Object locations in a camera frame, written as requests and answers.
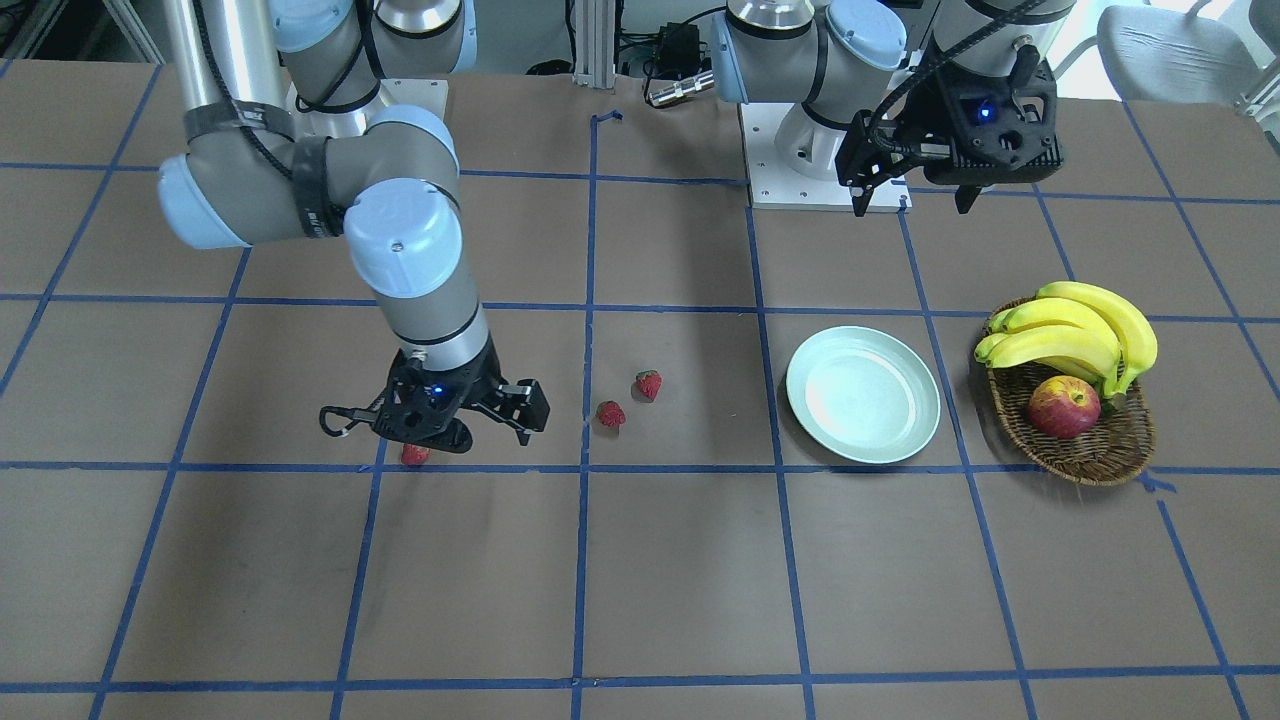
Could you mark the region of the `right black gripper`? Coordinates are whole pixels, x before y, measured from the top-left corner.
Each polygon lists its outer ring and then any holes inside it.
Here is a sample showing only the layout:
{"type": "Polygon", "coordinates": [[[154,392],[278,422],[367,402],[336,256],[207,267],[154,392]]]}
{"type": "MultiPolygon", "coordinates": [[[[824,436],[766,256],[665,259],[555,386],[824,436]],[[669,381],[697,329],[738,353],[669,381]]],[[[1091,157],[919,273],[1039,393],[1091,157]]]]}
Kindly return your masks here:
{"type": "MultiPolygon", "coordinates": [[[[495,345],[489,340],[476,357],[448,370],[429,370],[419,359],[404,351],[396,354],[388,372],[385,414],[451,415],[460,410],[480,413],[500,423],[527,447],[535,433],[547,428],[550,405],[540,383],[521,379],[511,383],[502,378],[495,345]]],[[[429,456],[439,425],[402,425],[402,456],[429,456]]]]}

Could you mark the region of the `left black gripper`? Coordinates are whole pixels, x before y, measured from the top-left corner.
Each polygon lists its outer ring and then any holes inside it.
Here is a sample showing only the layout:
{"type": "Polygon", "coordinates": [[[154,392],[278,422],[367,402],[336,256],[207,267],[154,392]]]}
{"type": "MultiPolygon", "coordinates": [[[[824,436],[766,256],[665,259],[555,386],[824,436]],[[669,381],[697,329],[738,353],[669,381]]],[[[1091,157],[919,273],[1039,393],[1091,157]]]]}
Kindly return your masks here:
{"type": "MultiPolygon", "coordinates": [[[[901,143],[881,117],[860,110],[850,122],[836,152],[838,183],[849,190],[855,217],[864,217],[872,196],[890,179],[925,163],[918,143],[901,143]]],[[[955,209],[966,215],[983,186],[1036,183],[1064,167],[1064,149],[1053,127],[1044,123],[957,126],[950,135],[947,156],[925,163],[933,184],[957,186],[955,209]]]]}

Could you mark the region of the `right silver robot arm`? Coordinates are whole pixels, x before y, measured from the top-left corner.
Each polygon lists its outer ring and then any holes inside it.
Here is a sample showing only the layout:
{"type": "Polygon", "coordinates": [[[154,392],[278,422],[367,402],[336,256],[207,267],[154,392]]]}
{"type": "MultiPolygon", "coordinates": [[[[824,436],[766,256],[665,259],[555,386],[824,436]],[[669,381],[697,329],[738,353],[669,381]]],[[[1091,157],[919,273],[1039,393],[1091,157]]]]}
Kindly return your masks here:
{"type": "Polygon", "coordinates": [[[399,347],[364,407],[325,406],[334,437],[360,424],[452,454],[471,411],[521,445],[544,430],[534,379],[507,380],[465,251],[460,156],[438,111],[397,102],[396,79],[471,67],[471,1],[168,1],[187,149],[157,196],[193,249],[342,237],[399,347]]]}

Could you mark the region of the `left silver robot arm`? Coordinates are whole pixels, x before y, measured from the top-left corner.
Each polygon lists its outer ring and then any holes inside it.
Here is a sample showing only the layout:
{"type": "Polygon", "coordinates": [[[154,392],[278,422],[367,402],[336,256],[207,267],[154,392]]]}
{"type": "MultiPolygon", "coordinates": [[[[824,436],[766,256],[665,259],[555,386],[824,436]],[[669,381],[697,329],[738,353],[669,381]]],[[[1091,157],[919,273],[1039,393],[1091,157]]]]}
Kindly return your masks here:
{"type": "Polygon", "coordinates": [[[968,213],[1065,163],[1046,59],[1070,1],[728,1],[710,76],[740,109],[751,201],[905,211],[905,176],[968,213]]]}

